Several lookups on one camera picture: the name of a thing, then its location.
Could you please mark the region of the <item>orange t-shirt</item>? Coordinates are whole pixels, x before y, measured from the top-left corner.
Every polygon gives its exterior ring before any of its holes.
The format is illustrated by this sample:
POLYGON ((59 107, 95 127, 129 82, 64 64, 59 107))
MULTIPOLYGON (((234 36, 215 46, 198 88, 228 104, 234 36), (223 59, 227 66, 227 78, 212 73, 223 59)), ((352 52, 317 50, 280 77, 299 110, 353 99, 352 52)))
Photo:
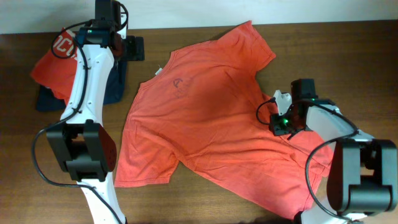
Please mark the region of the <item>orange t-shirt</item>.
POLYGON ((291 219, 311 208, 329 172, 332 151, 305 162, 322 143, 311 131, 275 136, 277 112, 256 73, 274 52, 245 22, 217 40, 173 51, 166 66, 140 85, 127 114, 114 184, 166 184, 179 163, 198 175, 291 219))

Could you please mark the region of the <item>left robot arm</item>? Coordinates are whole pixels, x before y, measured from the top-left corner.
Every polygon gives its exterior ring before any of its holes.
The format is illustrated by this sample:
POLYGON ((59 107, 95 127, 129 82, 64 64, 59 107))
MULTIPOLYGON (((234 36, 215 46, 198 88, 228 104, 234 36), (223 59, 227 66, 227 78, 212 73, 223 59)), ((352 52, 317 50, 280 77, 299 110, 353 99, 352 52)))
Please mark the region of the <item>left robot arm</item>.
POLYGON ((127 34, 129 13, 119 1, 96 0, 95 17, 79 23, 72 39, 78 59, 72 92, 60 121, 46 134, 70 188, 82 189, 95 223, 126 223, 116 196, 117 149, 103 127, 103 102, 112 71, 143 61, 144 39, 127 34))

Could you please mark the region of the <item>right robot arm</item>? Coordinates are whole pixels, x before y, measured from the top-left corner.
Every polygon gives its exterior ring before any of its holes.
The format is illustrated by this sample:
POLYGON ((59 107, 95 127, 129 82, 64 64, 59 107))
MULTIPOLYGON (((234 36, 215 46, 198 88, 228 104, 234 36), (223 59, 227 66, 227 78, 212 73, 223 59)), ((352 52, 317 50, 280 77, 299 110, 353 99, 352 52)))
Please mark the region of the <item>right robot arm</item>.
POLYGON ((333 149, 326 198, 310 196, 315 206, 298 212, 294 223, 362 223, 364 218, 397 207, 397 146, 376 139, 344 117, 329 99, 321 99, 312 79, 298 79, 291 92, 275 91, 271 102, 269 129, 276 136, 294 136, 313 131, 323 143, 313 149, 305 162, 305 180, 310 187, 309 167, 314 155, 326 146, 333 149))

